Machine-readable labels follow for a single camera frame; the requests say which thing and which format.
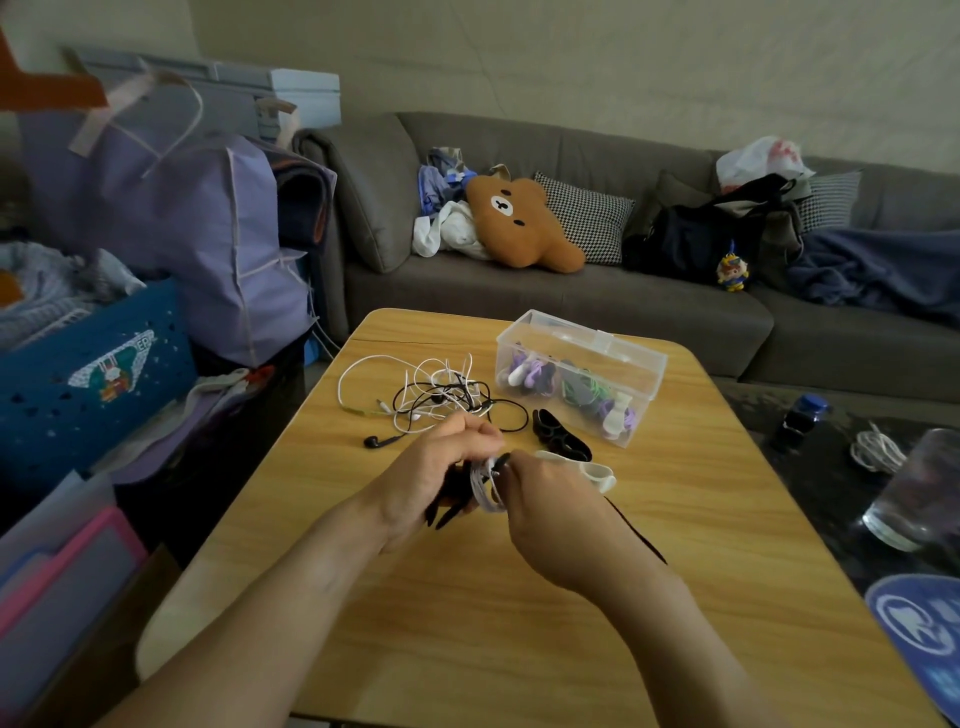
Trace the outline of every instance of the earbud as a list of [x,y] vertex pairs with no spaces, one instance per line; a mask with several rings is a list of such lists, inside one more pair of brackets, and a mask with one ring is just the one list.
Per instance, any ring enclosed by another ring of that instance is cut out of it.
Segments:
[[403,435],[397,435],[396,437],[388,437],[383,442],[380,442],[380,439],[376,435],[371,435],[363,441],[364,448],[377,449],[377,448],[386,448],[391,443],[395,443]]

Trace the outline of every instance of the houndstooth pillow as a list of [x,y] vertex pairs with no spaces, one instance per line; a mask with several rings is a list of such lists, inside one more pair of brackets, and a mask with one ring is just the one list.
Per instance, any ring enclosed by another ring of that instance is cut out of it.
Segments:
[[552,180],[534,179],[546,190],[546,206],[564,227],[566,239],[587,256],[587,263],[619,265],[623,229],[636,202]]
[[810,178],[810,196],[797,202],[804,232],[818,228],[848,228],[860,191],[860,171]]

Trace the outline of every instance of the stuffed bear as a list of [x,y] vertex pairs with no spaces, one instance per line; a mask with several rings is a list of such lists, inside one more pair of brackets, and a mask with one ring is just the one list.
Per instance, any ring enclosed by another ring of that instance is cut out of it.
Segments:
[[584,252],[566,239],[538,182],[478,175],[467,183],[467,202],[477,239],[494,260],[512,268],[542,265],[557,273],[584,267]]

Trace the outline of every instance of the forearm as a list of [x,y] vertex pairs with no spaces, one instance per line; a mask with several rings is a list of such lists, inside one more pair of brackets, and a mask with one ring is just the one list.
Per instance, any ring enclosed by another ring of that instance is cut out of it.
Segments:
[[282,725],[350,587],[383,545],[379,526],[357,498],[328,511],[100,728]]
[[785,726],[680,577],[643,571],[622,572],[598,606],[630,647],[660,728]]

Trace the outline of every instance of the small plush toy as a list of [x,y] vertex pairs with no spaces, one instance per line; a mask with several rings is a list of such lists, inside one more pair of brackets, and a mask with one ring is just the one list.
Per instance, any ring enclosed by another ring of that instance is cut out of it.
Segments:
[[742,291],[749,277],[747,262],[736,254],[731,243],[730,252],[720,258],[720,263],[717,265],[717,282],[733,293]]
[[566,239],[538,182],[478,175],[467,184],[467,202],[477,239],[494,260],[512,268],[541,265],[558,273],[584,267],[584,252]]

